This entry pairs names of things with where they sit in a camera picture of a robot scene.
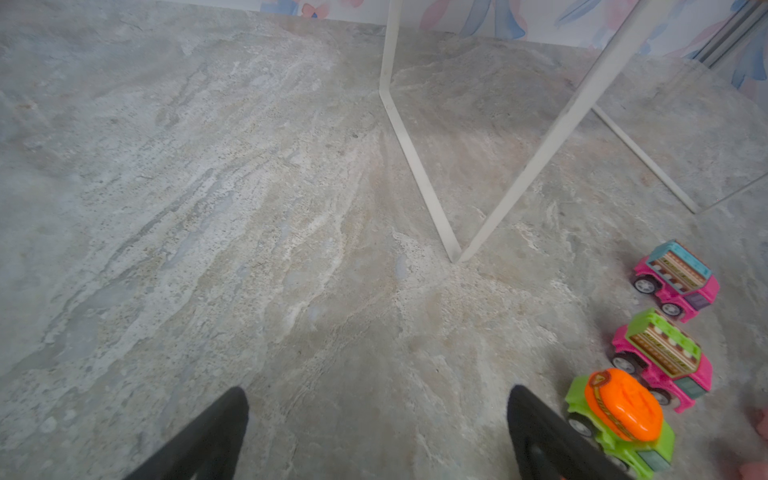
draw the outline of floral wallpaper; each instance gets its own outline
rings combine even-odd
[[[176,0],[259,12],[386,24],[389,0]],[[746,0],[674,0],[641,53],[693,57]],[[409,0],[402,24],[460,35],[602,49],[637,0]]]
[[[768,112],[768,25],[752,34],[739,51],[718,65],[720,76]]]

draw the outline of gray marble tile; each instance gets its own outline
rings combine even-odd
[[[723,289],[686,328],[716,378],[668,416],[665,478],[764,458],[768,189],[692,217],[590,115],[453,265],[378,99],[380,27],[163,2],[0,14],[5,478],[120,478],[232,385],[238,478],[515,478],[509,389],[562,410],[652,305],[627,278],[671,237]],[[401,42],[394,95],[466,241],[593,57]]]

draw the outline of toy wheel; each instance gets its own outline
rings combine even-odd
[[[626,352],[619,352],[614,355],[614,358],[611,359],[611,364],[613,364],[613,366],[619,370],[624,370],[630,375],[640,373],[643,370],[643,367],[640,365],[637,359],[634,358],[634,355]]]
[[[648,389],[650,394],[659,402],[659,405],[665,407],[672,403],[672,395],[665,389]]]
[[[629,464],[627,464],[624,460],[621,460],[620,458],[616,458],[612,455],[606,455],[608,457],[608,460],[611,460],[611,463],[616,465],[619,470],[622,472],[629,472]]]
[[[588,439],[594,437],[594,434],[597,433],[597,429],[592,425],[592,421],[579,413],[569,413],[568,424],[573,430],[576,430],[577,434]]]
[[[635,290],[640,293],[645,293],[646,295],[651,295],[652,293],[656,293],[661,289],[659,281],[653,278],[651,275],[639,276],[638,278],[634,279],[632,284],[634,285]]]
[[[679,306],[675,305],[674,303],[662,303],[661,311],[666,313],[669,316],[678,316],[683,312],[683,309],[681,309]]]

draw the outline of toy car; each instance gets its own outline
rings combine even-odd
[[[634,288],[661,301],[661,311],[682,323],[711,305],[720,284],[706,265],[676,240],[659,245],[634,268]]]
[[[656,309],[640,312],[616,330],[611,363],[630,375],[640,374],[663,405],[678,401],[675,412],[696,405],[712,389],[712,364],[701,347]]]
[[[670,467],[674,432],[656,399],[630,374],[607,369],[576,377],[565,401],[568,424],[594,438],[619,468],[648,480]]]

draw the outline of white metal frame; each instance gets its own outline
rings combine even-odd
[[[501,223],[507,213],[512,209],[520,196],[528,189],[541,169],[552,159],[560,146],[571,135],[581,119],[594,109],[595,113],[606,122],[619,137],[632,148],[635,153],[642,152],[642,149],[635,144],[628,135],[626,135],[610,118],[603,112],[595,102],[605,92],[608,86],[619,75],[621,69],[629,62],[631,56],[640,48],[642,43],[651,34],[659,22],[669,14],[674,0],[640,0],[635,5],[627,20],[616,32],[606,48],[600,54],[592,68],[579,84],[571,100],[562,109],[558,117],[549,127],[546,135],[533,154],[531,159],[523,168],[509,189],[506,191],[502,200],[496,208],[485,218],[485,222],[480,227],[475,237],[469,242],[466,249],[458,244],[456,235],[451,228],[448,218],[440,205],[435,189],[429,181],[426,171],[419,159],[411,137],[408,134],[406,126],[403,124],[400,114],[397,111],[392,95],[389,93],[389,85],[392,80],[392,65],[395,60],[395,49],[397,47],[397,34],[400,27],[400,13],[402,11],[403,0],[389,1],[389,18],[386,24],[386,36],[384,41],[384,55],[382,59],[382,71],[379,78],[379,96],[382,99],[384,108],[392,122],[397,139],[402,147],[402,152],[406,156],[408,165],[411,167],[416,185],[422,193],[432,221],[437,227],[438,235],[448,257],[452,262],[462,262],[468,260],[474,255],[480,246],[490,237],[493,230]],[[698,211],[698,206],[661,170],[656,163],[651,160],[644,152],[641,159],[645,164],[668,186],[672,191],[691,209],[694,213]]]

